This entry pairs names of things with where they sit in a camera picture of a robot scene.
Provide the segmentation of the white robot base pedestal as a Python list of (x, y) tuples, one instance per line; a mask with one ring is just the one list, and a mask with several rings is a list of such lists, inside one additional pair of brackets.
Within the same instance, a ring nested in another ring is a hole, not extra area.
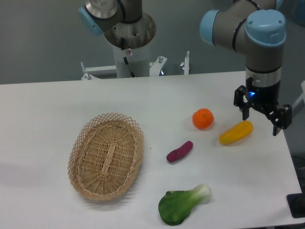
[(117, 78), (147, 77), (150, 74), (149, 48), (124, 49), (112, 46)]

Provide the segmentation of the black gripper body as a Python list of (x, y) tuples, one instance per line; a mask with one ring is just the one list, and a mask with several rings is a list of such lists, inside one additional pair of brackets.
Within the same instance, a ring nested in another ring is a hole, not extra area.
[(243, 115), (249, 114), (249, 109), (269, 115), (276, 110), (278, 103), (281, 71), (276, 70), (269, 73), (256, 73), (252, 70), (246, 71), (245, 97), (247, 102), (242, 108)]

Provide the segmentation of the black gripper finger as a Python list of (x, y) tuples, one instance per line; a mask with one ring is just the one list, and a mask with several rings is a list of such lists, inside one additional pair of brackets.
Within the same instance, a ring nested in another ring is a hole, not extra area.
[(292, 123), (292, 106), (275, 104), (267, 111), (267, 118), (273, 124), (273, 136), (276, 136)]
[(246, 97), (246, 87), (241, 85), (234, 92), (234, 106), (238, 107), (242, 112), (242, 120), (245, 121), (250, 115), (250, 108), (252, 108), (252, 103), (249, 101), (244, 101)]

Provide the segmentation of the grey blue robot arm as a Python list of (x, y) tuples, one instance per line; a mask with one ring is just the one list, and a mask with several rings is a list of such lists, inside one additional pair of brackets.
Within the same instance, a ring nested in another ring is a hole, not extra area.
[[(273, 124), (273, 135), (292, 122), (292, 108), (278, 103), (286, 22), (278, 11), (280, 0), (236, 0), (226, 11), (210, 10), (202, 18), (199, 34), (213, 46), (246, 56), (245, 85), (234, 93), (234, 105), (249, 117), (254, 109)], [(154, 39), (154, 20), (140, 0), (88, 0), (79, 17), (95, 35), (113, 47), (119, 78), (152, 76), (147, 46)]]

